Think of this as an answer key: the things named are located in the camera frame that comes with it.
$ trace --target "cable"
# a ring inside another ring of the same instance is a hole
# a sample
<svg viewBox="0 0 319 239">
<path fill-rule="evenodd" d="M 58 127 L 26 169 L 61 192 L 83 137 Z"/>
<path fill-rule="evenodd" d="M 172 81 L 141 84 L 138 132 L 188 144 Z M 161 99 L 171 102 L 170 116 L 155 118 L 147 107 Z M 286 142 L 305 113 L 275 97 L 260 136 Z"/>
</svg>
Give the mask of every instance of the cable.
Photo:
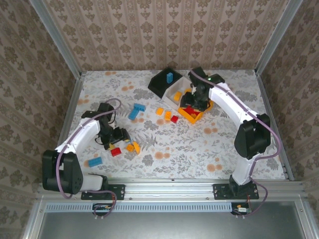
<svg viewBox="0 0 319 239">
<path fill-rule="evenodd" d="M 281 143 L 280 143 L 280 139 L 279 139 L 278 135 L 276 135 L 276 133 L 275 133 L 268 125 L 266 125 L 264 122 L 262 122 L 260 119 L 258 119 L 256 116 L 254 116 L 252 113 L 250 113 L 249 110 L 248 110 L 243 104 L 241 104 L 240 101 L 237 100 L 237 98 L 233 95 L 233 93 L 232 93 L 231 91 L 228 91 L 228 90 L 224 89 L 223 87 L 221 87 L 221 86 L 219 86 L 219 85 L 217 85 L 217 84 L 215 84 L 215 83 L 213 83 L 213 82 L 210 82 L 210 81 L 207 80 L 207 79 L 204 79 L 204 78 L 200 77 L 200 76 L 197 75 L 193 70 L 191 70 L 190 73 L 191 73 L 193 76 L 195 76 L 196 78 L 200 79 L 201 81 L 203 81 L 203 82 L 205 82 L 205 83 L 208 83 L 208 84 L 210 84 L 210 85 L 212 85 L 212 86 L 214 86 L 214 87 L 217 87 L 217 88 L 219 88 L 220 90 L 222 90 L 223 92 L 227 93 L 227 94 L 230 96 L 230 98 L 232 98 L 232 99 L 235 101 L 235 103 L 236 103 L 237 105 L 239 105 L 239 107 L 242 108 L 243 111 L 244 111 L 246 114 L 248 114 L 248 115 L 249 115 L 250 117 L 252 117 L 255 121 L 257 121 L 257 122 L 260 123 L 263 127 L 265 127 L 265 128 L 274 136 L 274 138 L 275 138 L 275 140 L 276 140 L 276 142 L 277 142 L 277 146 L 278 146 L 277 152 L 274 153 L 273 155 L 262 156 L 262 157 L 260 156 L 260 157 L 255 158 L 255 160 L 254 160 L 254 162 L 253 162 L 253 164 L 252 164 L 252 167 L 251 167 L 251 169 L 250 169 L 250 171 L 249 171 L 249 178 L 250 178 L 250 180 L 253 181 L 253 183 L 255 183 L 256 185 L 262 187 L 262 188 L 265 190 L 265 193 L 266 193 L 266 194 L 265 194 L 265 197 L 264 197 L 263 201 L 261 202 L 261 204 L 259 205 L 259 207 L 258 207 L 257 209 L 255 209 L 253 212 L 251 212 L 251 213 L 249 213 L 249 214 L 246 214 L 245 217 L 250 216 L 250 215 L 253 215 L 253 214 L 256 213 L 256 212 L 260 209 L 260 207 L 265 203 L 265 201 L 266 201 L 266 199 L 267 199 L 267 196 L 268 196 L 268 190 L 266 189 L 266 187 L 263 186 L 263 185 L 261 185 L 260 183 L 257 183 L 257 182 L 252 178 L 252 174 L 253 174 L 253 171 L 254 171 L 256 162 L 257 162 L 258 160 L 261 160 L 261 159 L 273 158 L 273 157 L 276 157 L 277 155 L 279 155 L 279 153 L 280 153 L 280 151 L 281 151 L 281 149 L 282 149 L 282 145 L 281 145 Z"/>
<path fill-rule="evenodd" d="M 115 121 L 115 117 L 116 117 L 116 112 L 114 112 L 114 119 L 113 119 L 113 121 L 112 121 L 112 122 L 109 122 L 108 124 L 112 124 L 112 123 L 114 123 L 114 121 Z"/>
<path fill-rule="evenodd" d="M 95 120 L 96 118 L 98 117 L 101 117 L 101 116 L 105 116 L 105 115 L 108 115 L 110 113 L 113 113 L 115 112 L 116 110 L 118 110 L 121 105 L 122 105 L 122 102 L 117 99 L 117 98 L 111 98 L 109 100 L 106 101 L 106 103 L 108 103 L 109 101 L 118 101 L 119 102 L 119 106 L 116 107 L 115 109 L 111 110 L 111 111 L 107 111 L 107 112 L 104 112 L 104 113 L 101 113 L 101 114 L 98 114 L 92 118 L 90 118 L 89 120 L 85 121 L 82 125 L 80 125 L 80 127 L 74 132 L 74 134 L 72 134 L 72 136 L 70 137 L 70 139 L 66 142 L 65 146 L 62 148 L 61 152 L 59 153 L 58 157 L 57 157 L 57 160 L 56 160 L 56 168 L 55 168 L 55 174 L 56 174 L 56 181 L 57 181 L 57 184 L 58 184 L 58 188 L 59 188 L 59 191 L 61 193 L 61 195 L 65 198 L 65 199 L 70 199 L 72 198 L 72 194 L 70 194 L 69 196 L 67 196 L 64 191 L 63 191 L 63 188 L 62 188 L 62 185 L 61 185 L 61 181 L 60 181 L 60 161 L 61 161 L 61 157 L 62 157 L 62 154 L 64 153 L 64 151 L 68 148 L 68 145 L 72 142 L 72 140 L 75 138 L 75 136 L 84 128 L 84 126 L 86 126 L 88 123 L 92 122 L 93 120 Z"/>
<path fill-rule="evenodd" d="M 88 193 L 111 193 L 111 194 L 114 196 L 114 202 L 113 202 L 113 204 L 112 204 L 110 210 L 109 210 L 105 215 L 103 215 L 103 216 L 101 217 L 102 219 L 105 218 L 105 217 L 107 217 L 107 216 L 111 213 L 111 211 L 113 211 L 113 209 L 115 208 L 115 205 L 116 205 L 116 202 L 117 202 L 118 198 L 117 198 L 117 196 L 116 196 L 116 194 L 115 194 L 114 192 L 109 191 L 109 190 L 103 190 L 103 191 L 87 191 L 87 192 L 88 192 Z M 97 210 L 98 208 L 104 207 L 104 206 L 105 206 L 105 205 L 97 205 L 97 206 L 94 208 L 94 211 L 93 211 L 94 216 L 97 217 L 98 215 L 96 215 L 96 210 Z"/>
</svg>

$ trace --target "table surface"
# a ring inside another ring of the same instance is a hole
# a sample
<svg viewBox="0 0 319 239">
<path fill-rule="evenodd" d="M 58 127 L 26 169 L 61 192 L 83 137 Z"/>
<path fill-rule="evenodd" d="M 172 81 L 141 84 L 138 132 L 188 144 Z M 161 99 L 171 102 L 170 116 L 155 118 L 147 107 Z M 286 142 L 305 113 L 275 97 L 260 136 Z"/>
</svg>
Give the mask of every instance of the table surface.
<svg viewBox="0 0 319 239">
<path fill-rule="evenodd" d="M 79 155 L 83 172 L 124 178 L 196 178 L 228 179 L 235 169 L 238 153 L 234 147 L 237 133 L 234 123 L 215 104 L 196 124 L 189 123 L 147 87 L 159 71 L 91 71 L 87 72 L 71 126 L 72 132 L 81 115 L 97 110 L 100 102 L 118 98 L 122 106 L 116 113 L 116 126 L 125 128 L 141 152 L 128 152 L 128 143 L 119 142 L 122 154 L 113 157 L 110 151 L 92 140 Z M 188 70 L 178 71 L 187 76 Z M 207 70 L 219 74 L 231 90 L 251 109 L 265 113 L 260 89 L 253 70 Z M 134 103 L 146 105 L 134 121 L 128 119 Z M 179 120 L 166 122 L 158 107 L 172 111 Z M 265 154 L 276 152 L 274 139 Z M 102 157 L 103 164 L 89 168 L 86 160 Z M 254 170 L 256 179 L 285 179 L 279 157 L 260 160 Z"/>
</svg>

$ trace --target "wall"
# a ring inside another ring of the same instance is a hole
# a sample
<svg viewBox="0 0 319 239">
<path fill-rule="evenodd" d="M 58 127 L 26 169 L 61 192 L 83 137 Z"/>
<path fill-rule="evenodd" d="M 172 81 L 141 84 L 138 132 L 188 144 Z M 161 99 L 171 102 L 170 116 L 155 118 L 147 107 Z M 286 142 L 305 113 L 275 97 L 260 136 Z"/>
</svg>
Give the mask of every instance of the wall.
<svg viewBox="0 0 319 239">
<path fill-rule="evenodd" d="M 74 87 L 30 3 L 0 1 L 0 238 L 18 238 Z"/>
<path fill-rule="evenodd" d="M 253 69 L 288 0 L 45 0 L 83 71 Z"/>
<path fill-rule="evenodd" d="M 262 73 L 297 180 L 319 222 L 319 1 L 304 0 Z"/>
</svg>

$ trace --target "black bracket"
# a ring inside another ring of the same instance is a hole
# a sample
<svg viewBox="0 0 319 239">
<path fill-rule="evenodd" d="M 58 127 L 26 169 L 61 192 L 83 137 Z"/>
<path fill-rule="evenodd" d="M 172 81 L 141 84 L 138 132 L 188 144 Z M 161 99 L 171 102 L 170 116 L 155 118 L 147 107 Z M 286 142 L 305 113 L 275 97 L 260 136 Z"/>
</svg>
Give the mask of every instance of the black bracket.
<svg viewBox="0 0 319 239">
<path fill-rule="evenodd" d="M 125 184 L 109 184 L 108 189 L 116 194 L 117 200 L 124 200 L 125 196 Z M 89 193 L 83 192 L 81 194 L 81 200 L 112 200 L 112 194 L 110 193 Z"/>
<path fill-rule="evenodd" d="M 229 183 L 213 184 L 213 193 L 215 200 L 247 200 L 259 199 L 257 185 L 252 181 L 245 185 L 238 185 L 232 175 L 230 175 Z"/>
<path fill-rule="evenodd" d="M 236 196 L 234 196 L 230 190 L 228 183 L 213 184 L 213 193 L 215 200 L 246 200 L 247 196 L 249 196 L 250 199 L 259 199 L 258 189 L 254 183 L 247 185 L 245 190 L 240 190 Z"/>
</svg>

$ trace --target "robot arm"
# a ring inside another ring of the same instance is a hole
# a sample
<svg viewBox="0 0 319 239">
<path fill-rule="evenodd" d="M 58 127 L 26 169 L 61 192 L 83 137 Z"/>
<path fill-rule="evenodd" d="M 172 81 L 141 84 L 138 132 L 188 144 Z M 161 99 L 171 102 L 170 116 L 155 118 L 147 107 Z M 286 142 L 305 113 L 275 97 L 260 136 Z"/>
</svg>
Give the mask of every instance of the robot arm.
<svg viewBox="0 0 319 239">
<path fill-rule="evenodd" d="M 191 86 L 193 91 L 186 93 L 181 99 L 180 106 L 191 106 L 199 111 L 205 111 L 209 106 L 209 101 L 217 103 L 234 121 L 237 128 L 237 135 L 235 138 L 234 146 L 239 154 L 237 166 L 230 178 L 230 183 L 234 184 L 234 187 L 240 187 L 249 183 L 250 171 L 254 160 L 264 153 L 266 148 L 270 145 L 270 132 L 264 128 L 255 119 L 249 116 L 244 109 L 242 109 L 238 103 L 248 110 L 252 115 L 256 116 L 266 125 L 270 125 L 270 119 L 266 114 L 259 115 L 255 111 L 247 107 L 235 94 L 230 90 L 219 75 L 215 74 L 207 76 L 201 67 L 192 70 L 197 76 L 202 77 L 208 81 L 211 81 L 219 87 L 214 87 L 208 84 L 191 72 L 188 74 L 191 79 Z"/>
<path fill-rule="evenodd" d="M 209 89 L 209 95 L 208 97 L 215 103 L 217 103 L 227 114 L 228 116 L 233 120 L 233 122 L 236 125 L 237 130 L 239 129 L 239 126 L 246 120 L 250 121 L 253 118 L 249 115 L 247 115 L 242 108 L 239 107 L 235 103 L 235 101 L 228 96 L 228 94 L 232 94 L 234 97 L 237 98 L 237 100 L 244 105 L 244 103 L 237 97 L 235 94 L 230 90 L 228 85 L 226 83 L 218 83 L 221 87 L 227 90 L 227 93 L 222 91 L 221 89 L 217 87 L 213 87 Z M 249 107 L 246 106 L 246 109 L 249 110 L 253 115 L 257 115 L 256 112 L 251 110 Z"/>
<path fill-rule="evenodd" d="M 57 157 L 65 145 L 67 145 L 59 165 L 60 182 L 63 191 L 65 193 L 77 194 L 80 191 L 107 190 L 107 177 L 83 174 L 77 156 L 82 153 L 88 143 L 96 136 L 101 138 L 105 149 L 109 148 L 110 143 L 113 144 L 130 138 L 125 129 L 114 128 L 113 123 L 109 124 L 112 114 L 98 117 L 83 126 L 84 122 L 90 118 L 113 109 L 110 104 L 101 103 L 97 111 L 86 111 L 82 115 L 79 125 L 60 146 L 55 150 L 44 152 L 42 157 L 42 184 L 44 189 L 59 191 L 56 178 Z"/>
</svg>

